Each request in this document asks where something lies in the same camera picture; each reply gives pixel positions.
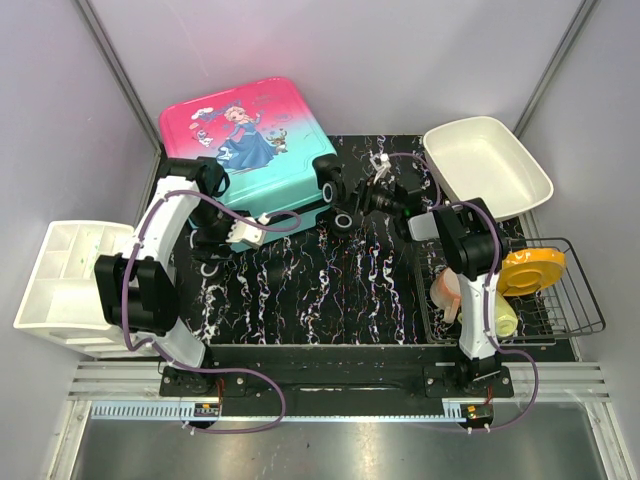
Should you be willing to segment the pink and teal kids suitcase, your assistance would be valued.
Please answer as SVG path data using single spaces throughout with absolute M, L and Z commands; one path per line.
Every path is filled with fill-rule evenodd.
M 347 189 L 337 152 L 295 84 L 271 77 L 161 112 L 170 159 L 206 165 L 200 186 L 252 221 L 270 243 L 315 226 Z

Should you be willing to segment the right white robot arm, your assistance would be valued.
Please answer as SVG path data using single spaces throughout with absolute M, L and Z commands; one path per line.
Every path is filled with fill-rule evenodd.
M 483 366 L 498 350 L 495 333 L 497 280 L 505 245 L 486 203 L 475 198 L 427 210 L 423 191 L 400 184 L 385 186 L 362 180 L 350 194 L 337 180 L 322 186 L 323 200 L 335 211 L 333 227 L 348 231 L 356 215 L 381 212 L 394 220 L 396 234 L 407 242 L 440 240 L 448 267 L 458 278 L 464 317 L 458 341 L 468 363 L 454 371 L 454 384 L 466 396 L 476 396 L 490 383 Z

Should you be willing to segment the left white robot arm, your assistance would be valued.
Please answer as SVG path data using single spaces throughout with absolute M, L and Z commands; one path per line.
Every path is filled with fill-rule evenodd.
M 196 396 L 215 386 L 205 346 L 179 317 L 179 292 L 170 257 L 185 227 L 195 235 L 192 253 L 213 267 L 226 261 L 233 219 L 207 200 L 230 186 L 228 173 L 213 157 L 170 159 L 130 240 L 120 251 L 100 255 L 94 266 L 107 323 L 122 329 L 126 347 L 159 347 L 179 368 L 181 384 Z

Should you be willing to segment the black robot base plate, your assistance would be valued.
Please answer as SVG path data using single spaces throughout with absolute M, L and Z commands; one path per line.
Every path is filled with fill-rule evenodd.
M 514 396 L 506 363 L 485 360 L 489 369 L 470 378 L 471 361 L 453 346 L 231 346 L 206 350 L 206 368 L 245 368 L 271 377 L 288 391 L 389 390 L 427 398 Z

